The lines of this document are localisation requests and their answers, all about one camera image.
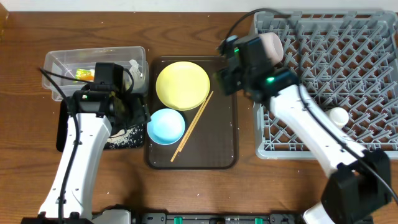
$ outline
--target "plastic bin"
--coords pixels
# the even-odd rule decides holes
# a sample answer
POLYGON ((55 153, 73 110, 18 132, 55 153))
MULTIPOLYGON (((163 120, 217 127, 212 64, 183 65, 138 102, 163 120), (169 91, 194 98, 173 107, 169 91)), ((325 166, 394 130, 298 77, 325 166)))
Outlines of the plastic bin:
MULTIPOLYGON (((286 67, 295 70, 321 109, 349 113, 343 131, 369 150, 398 159, 398 17, 389 11, 284 11, 254 15, 252 34, 274 32, 286 67), (300 41, 295 38, 295 28, 300 41), (299 66, 298 47, 302 48, 299 66)), ((313 159, 304 143, 263 105, 255 104, 254 139, 261 159, 313 159)))
MULTIPOLYGON (((143 47, 108 47, 98 49, 79 49, 79 50, 59 50, 49 52, 45 56, 44 69, 53 73, 74 78, 78 68, 95 69, 96 62, 114 62, 124 68, 130 69, 129 61, 134 59, 140 65, 139 70, 142 73, 144 81, 141 85, 134 85, 134 93, 147 94, 149 72, 148 64, 145 58, 145 49, 143 47)), ((85 84, 71 80, 52 76, 52 79, 59 85, 66 96, 72 96, 76 90, 80 90, 85 84)), ((52 84, 43 76, 42 85, 45 89, 52 90, 52 98, 55 101, 61 101, 62 97, 52 84)))

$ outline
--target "yellow plate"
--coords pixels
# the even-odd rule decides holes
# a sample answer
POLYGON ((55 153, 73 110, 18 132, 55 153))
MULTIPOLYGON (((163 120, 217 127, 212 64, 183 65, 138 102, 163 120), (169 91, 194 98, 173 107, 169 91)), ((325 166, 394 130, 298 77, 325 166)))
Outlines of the yellow plate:
POLYGON ((175 110, 194 109, 204 102, 209 91, 209 76, 192 62, 175 62, 165 67, 156 80, 157 96, 175 110))

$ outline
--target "tray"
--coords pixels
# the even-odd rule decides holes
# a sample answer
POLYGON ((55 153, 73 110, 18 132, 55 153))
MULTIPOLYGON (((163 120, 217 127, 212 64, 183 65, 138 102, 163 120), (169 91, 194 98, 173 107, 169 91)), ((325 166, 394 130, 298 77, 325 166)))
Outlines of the tray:
MULTIPOLYGON (((205 110, 191 133, 182 152, 170 162, 180 141, 169 146, 154 143, 147 135, 144 157, 154 169, 227 169, 238 159, 238 122, 236 95, 224 96, 213 74, 224 67, 225 61, 215 56, 164 56, 151 67, 149 85, 149 111, 151 114, 166 108, 157 97, 155 84, 159 73, 174 62, 188 61, 201 66, 210 77, 210 92, 214 91, 205 110)), ((195 117, 199 106, 188 111, 179 111, 185 119, 185 131, 195 117)))
MULTIPOLYGON (((369 150, 398 159, 397 15, 388 11, 284 11, 295 27, 271 13, 254 15, 252 33, 274 32, 282 63, 296 71, 321 109, 349 112, 343 128, 369 150), (299 30, 300 42, 295 39, 299 30), (302 69, 298 47, 303 54, 302 69)), ((313 159, 292 130, 262 105, 253 108, 261 159, 313 159)))

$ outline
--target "dish rack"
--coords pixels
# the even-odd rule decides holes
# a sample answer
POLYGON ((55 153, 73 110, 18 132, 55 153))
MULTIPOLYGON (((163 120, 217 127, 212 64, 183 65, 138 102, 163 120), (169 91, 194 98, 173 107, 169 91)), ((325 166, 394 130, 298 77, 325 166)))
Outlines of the dish rack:
MULTIPOLYGON (((251 33, 276 33, 282 63, 295 70, 321 109, 349 113, 343 131, 369 150, 398 159, 398 19, 389 11, 284 11, 254 15, 251 33), (299 40, 295 39, 298 28, 299 40), (298 56, 301 48, 302 64, 298 56)), ((293 131, 261 104, 253 106, 261 159, 314 159, 293 131)))

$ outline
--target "white wall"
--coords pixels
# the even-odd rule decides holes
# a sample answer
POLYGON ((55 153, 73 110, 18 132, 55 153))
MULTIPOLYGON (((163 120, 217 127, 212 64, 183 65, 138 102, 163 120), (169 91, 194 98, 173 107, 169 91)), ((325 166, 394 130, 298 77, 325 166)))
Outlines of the white wall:
POLYGON ((398 12, 398 0, 0 0, 8 11, 243 12, 275 9, 372 9, 398 12))

